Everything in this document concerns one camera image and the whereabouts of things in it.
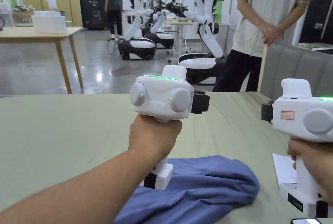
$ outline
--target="woman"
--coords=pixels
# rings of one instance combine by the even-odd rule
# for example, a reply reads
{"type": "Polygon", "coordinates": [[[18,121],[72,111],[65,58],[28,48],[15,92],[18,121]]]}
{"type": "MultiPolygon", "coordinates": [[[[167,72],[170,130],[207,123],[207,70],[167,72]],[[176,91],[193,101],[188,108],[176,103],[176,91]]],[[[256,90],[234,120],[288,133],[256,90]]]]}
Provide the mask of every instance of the woman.
{"type": "Polygon", "coordinates": [[[117,33],[119,38],[123,38],[123,0],[105,0],[105,11],[108,13],[111,39],[115,39],[114,22],[117,25],[117,33]]]}
{"type": "Polygon", "coordinates": [[[242,14],[233,47],[213,91],[257,91],[264,44],[291,43],[290,27],[305,13],[310,0],[237,0],[242,14]]]}

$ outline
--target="white jacket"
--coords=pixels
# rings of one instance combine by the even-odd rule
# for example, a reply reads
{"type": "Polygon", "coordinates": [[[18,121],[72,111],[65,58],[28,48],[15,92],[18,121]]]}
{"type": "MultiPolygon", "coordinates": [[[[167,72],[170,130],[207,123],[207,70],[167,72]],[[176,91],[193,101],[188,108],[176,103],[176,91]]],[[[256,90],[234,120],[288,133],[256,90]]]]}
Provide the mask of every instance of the white jacket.
{"type": "MultiPolygon", "coordinates": [[[[310,0],[248,0],[253,10],[267,23],[277,26],[297,3],[310,0]]],[[[280,42],[291,44],[295,27],[283,34],[280,42]]],[[[251,56],[262,57],[264,43],[262,32],[244,17],[241,18],[234,35],[233,49],[251,56]]]]}

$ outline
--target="folded fabric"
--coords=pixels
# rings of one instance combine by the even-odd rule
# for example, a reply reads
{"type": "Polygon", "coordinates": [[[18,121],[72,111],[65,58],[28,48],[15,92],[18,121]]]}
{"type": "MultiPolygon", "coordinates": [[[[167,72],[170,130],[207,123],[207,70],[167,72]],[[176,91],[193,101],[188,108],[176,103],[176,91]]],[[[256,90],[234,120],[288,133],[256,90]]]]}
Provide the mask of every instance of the folded fabric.
{"type": "Polygon", "coordinates": [[[168,163],[174,173],[166,190],[137,188],[115,224],[214,224],[259,193],[258,179],[239,160],[212,156],[168,163]]]}

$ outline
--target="green led light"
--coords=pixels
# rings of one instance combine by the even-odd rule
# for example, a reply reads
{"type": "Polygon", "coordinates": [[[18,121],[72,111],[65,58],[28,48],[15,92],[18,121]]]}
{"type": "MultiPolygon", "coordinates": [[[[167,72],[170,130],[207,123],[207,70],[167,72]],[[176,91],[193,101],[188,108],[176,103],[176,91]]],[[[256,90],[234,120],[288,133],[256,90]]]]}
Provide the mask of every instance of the green led light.
{"type": "Polygon", "coordinates": [[[321,97],[320,100],[324,102],[333,102],[333,97],[321,97]]]}
{"type": "Polygon", "coordinates": [[[172,81],[178,81],[178,80],[175,79],[175,78],[167,78],[167,77],[162,77],[162,76],[149,76],[149,77],[152,77],[152,78],[159,78],[159,79],[165,79],[165,80],[172,80],[172,81]]]}

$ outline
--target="handheld controller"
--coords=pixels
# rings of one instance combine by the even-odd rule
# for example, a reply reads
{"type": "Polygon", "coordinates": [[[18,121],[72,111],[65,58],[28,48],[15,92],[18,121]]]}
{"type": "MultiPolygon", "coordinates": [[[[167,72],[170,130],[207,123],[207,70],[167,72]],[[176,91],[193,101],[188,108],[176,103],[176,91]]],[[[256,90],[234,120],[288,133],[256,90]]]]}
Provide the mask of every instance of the handheld controller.
{"type": "MultiPolygon", "coordinates": [[[[191,113],[208,111],[210,97],[195,92],[186,82],[186,69],[182,66],[167,65],[162,76],[144,75],[138,77],[130,89],[130,101],[135,112],[153,116],[159,123],[180,120],[191,113]]],[[[167,158],[155,166],[141,186],[165,190],[172,177],[174,166],[167,158]]]]}
{"type": "MultiPolygon", "coordinates": [[[[310,84],[285,79],[282,97],[263,104],[261,117],[279,131],[311,142],[333,142],[333,98],[313,97],[310,84]]],[[[297,157],[297,184],[285,183],[280,194],[310,218],[332,218],[333,210],[321,200],[318,185],[297,157]]]]}

